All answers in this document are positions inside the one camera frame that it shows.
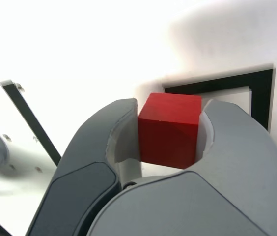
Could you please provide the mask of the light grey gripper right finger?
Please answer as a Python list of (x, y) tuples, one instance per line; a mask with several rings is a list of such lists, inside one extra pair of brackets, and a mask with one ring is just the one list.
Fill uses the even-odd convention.
[(90, 236), (277, 236), (277, 146), (239, 106), (211, 100), (202, 157), (108, 202)]

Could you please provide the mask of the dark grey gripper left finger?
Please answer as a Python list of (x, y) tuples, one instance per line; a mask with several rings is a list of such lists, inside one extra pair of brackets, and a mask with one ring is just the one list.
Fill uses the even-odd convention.
[(32, 220), (29, 236), (84, 236), (99, 211), (141, 178), (136, 99), (110, 103), (75, 133)]

